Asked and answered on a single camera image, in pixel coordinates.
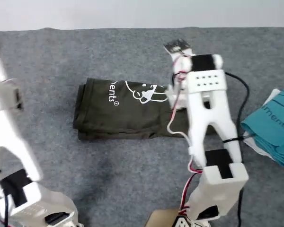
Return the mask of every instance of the red wire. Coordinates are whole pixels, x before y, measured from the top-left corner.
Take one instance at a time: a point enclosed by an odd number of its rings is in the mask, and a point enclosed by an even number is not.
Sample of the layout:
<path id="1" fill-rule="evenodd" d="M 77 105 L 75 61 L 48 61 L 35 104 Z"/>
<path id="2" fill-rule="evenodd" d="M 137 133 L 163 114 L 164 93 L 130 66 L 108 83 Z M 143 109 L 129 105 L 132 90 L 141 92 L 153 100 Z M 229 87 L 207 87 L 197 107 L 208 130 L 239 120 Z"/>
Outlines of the red wire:
<path id="1" fill-rule="evenodd" d="M 195 175 L 197 175 L 198 173 L 195 173 L 193 174 L 187 181 L 187 184 L 184 188 L 184 192 L 183 192 L 183 197 L 182 197 L 182 201 L 181 201 L 181 205 L 180 205 L 180 210 L 183 210 L 184 209 L 184 204 L 185 204 L 185 200 L 186 200 L 186 194 L 187 194 L 187 190 L 188 190 L 188 187 L 192 181 L 192 179 L 194 178 Z"/>

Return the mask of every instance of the folded green bag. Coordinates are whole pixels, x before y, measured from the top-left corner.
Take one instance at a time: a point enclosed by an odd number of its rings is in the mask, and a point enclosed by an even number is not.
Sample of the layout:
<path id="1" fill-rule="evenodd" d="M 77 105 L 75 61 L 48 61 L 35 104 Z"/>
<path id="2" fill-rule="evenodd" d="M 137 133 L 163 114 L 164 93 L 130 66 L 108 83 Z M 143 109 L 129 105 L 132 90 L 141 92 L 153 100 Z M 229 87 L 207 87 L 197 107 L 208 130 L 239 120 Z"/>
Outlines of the folded green bag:
<path id="1" fill-rule="evenodd" d="M 79 86 L 73 127 L 80 140 L 181 137 L 166 130 L 172 110 L 165 90 L 141 82 L 89 78 Z M 170 128 L 187 133 L 188 127 L 186 109 L 177 111 Z"/>

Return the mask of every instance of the white plastic bracket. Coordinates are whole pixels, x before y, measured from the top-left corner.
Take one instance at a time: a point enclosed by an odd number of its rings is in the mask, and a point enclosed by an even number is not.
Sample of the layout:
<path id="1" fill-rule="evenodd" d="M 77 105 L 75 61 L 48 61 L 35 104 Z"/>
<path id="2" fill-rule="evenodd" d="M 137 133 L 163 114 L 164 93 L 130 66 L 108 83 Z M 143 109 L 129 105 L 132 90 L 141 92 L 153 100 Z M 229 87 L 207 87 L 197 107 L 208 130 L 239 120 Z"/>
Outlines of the white plastic bracket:
<path id="1" fill-rule="evenodd" d="M 32 182 L 23 187 L 27 202 L 15 207 L 9 196 L 10 219 L 25 227 L 83 227 L 78 222 L 78 211 L 73 201 L 61 192 L 53 192 Z M 4 217 L 5 201 L 0 199 L 0 216 Z M 61 221 L 48 224 L 45 217 L 54 213 L 65 213 Z"/>
<path id="2" fill-rule="evenodd" d="M 3 149 L 11 152 L 20 159 L 28 177 L 32 181 L 40 181 L 43 177 L 42 170 L 33 151 L 31 150 L 31 147 L 22 138 L 14 120 L 13 111 L 18 108 L 19 104 L 21 104 L 21 98 L 17 98 L 15 93 L 17 89 L 18 87 L 13 80 L 8 80 L 0 60 L 0 152 Z M 0 197 L 3 196 L 3 191 L 0 186 Z"/>

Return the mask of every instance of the black cable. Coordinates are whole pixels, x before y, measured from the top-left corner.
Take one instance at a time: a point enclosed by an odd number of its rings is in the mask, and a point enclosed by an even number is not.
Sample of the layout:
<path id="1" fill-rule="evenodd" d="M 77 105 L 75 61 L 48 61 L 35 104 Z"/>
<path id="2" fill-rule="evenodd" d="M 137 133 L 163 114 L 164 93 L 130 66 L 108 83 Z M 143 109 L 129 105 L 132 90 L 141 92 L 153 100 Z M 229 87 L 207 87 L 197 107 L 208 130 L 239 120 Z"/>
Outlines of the black cable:
<path id="1" fill-rule="evenodd" d="M 236 121 L 236 127 L 237 127 L 237 134 L 238 134 L 238 137 L 240 137 L 240 123 L 241 123 L 241 115 L 242 115 L 242 112 L 243 112 L 243 109 L 245 107 L 245 104 L 246 102 L 248 101 L 248 98 L 249 98 L 249 94 L 250 94 L 250 90 L 249 90 L 249 86 L 247 85 L 247 83 L 242 80 L 240 77 L 237 77 L 236 75 L 233 75 L 229 72 L 225 72 L 226 75 L 232 77 L 232 78 L 235 78 L 237 79 L 238 81 L 240 81 L 244 87 L 246 88 L 246 95 L 245 95 L 245 98 L 244 98 L 244 101 L 243 103 L 241 104 L 241 107 L 239 109 L 239 112 L 238 112 L 238 117 L 237 117 L 237 121 Z M 243 156 L 243 152 L 241 152 L 241 156 L 242 156 L 242 163 L 244 163 L 244 156 Z M 244 192 L 244 188 L 241 189 L 240 193 L 239 193 L 239 200 L 238 200 L 238 212 L 237 212 L 237 215 L 238 215 L 238 227 L 241 227 L 241 224 L 242 224 L 242 220 L 241 220 L 241 207 L 242 207 L 242 200 L 243 200 L 243 192 Z"/>
<path id="2" fill-rule="evenodd" d="M 8 227 L 9 226 L 9 201 L 8 201 L 8 195 L 6 194 L 4 189 L 3 189 L 3 193 L 4 193 L 4 201 L 5 201 L 5 217 L 4 217 L 3 224 L 4 224 L 4 227 Z"/>

